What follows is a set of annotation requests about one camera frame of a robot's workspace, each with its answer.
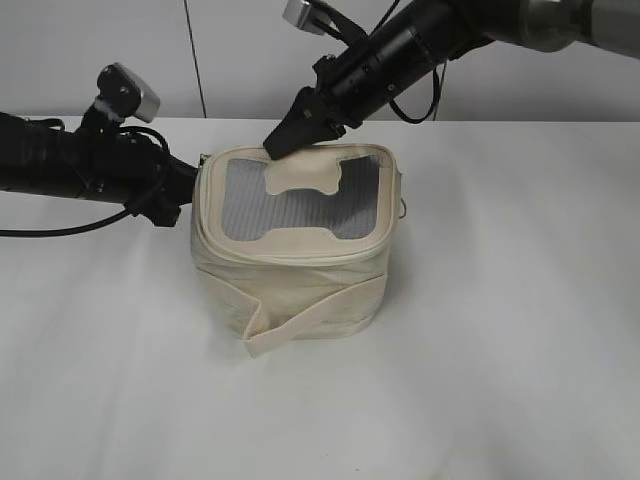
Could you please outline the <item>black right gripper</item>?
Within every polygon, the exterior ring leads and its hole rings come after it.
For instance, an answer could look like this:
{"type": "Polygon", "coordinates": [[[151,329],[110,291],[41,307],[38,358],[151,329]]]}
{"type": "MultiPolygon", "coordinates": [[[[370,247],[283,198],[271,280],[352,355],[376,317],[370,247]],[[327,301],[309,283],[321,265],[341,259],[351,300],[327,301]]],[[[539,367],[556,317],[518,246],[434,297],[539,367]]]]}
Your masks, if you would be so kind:
{"type": "Polygon", "coordinates": [[[338,140],[345,127],[358,128],[386,105],[404,122],[427,120],[440,103],[440,76],[430,45],[409,27],[383,28],[350,46],[337,57],[326,56],[314,65],[317,81],[302,88],[263,147],[280,160],[316,143],[338,140]],[[432,99],[420,117],[410,117],[395,99],[425,75],[432,75],[432,99]]]}

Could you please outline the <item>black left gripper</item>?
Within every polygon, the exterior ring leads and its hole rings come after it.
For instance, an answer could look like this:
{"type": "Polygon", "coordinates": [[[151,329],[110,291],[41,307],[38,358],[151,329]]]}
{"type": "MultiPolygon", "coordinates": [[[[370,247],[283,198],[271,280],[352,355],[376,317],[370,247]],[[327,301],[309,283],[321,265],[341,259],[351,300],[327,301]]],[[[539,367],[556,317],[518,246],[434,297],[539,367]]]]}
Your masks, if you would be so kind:
{"type": "Polygon", "coordinates": [[[92,139],[86,200],[122,205],[156,227],[173,227],[192,201],[198,170],[170,153],[166,140],[147,127],[126,127],[92,139]]]}

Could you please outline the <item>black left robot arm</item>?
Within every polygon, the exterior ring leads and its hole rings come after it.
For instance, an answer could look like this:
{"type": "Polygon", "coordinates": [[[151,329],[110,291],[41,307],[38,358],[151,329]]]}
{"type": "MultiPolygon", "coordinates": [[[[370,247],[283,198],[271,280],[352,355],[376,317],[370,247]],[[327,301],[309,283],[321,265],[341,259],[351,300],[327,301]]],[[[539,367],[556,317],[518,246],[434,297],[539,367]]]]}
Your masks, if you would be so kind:
{"type": "Polygon", "coordinates": [[[1,189],[117,204],[157,227],[173,227],[192,202],[198,169],[143,126],[85,125],[1,114],[1,189]]]}

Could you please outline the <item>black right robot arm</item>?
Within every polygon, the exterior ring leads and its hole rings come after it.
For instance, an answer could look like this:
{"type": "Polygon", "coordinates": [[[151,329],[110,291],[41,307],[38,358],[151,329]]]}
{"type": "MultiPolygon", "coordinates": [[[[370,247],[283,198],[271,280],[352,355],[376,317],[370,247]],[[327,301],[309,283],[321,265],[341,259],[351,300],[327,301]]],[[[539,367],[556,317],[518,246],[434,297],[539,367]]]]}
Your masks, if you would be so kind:
{"type": "Polygon", "coordinates": [[[302,88],[263,147],[273,160],[341,138],[388,106],[410,117],[397,97],[430,75],[433,114],[441,98],[439,66],[493,42],[557,52],[574,42],[626,57],[639,55],[636,1],[411,1],[389,8],[372,32],[324,1],[290,1],[284,18],[294,27],[345,44],[313,66],[316,82],[302,88]]]}

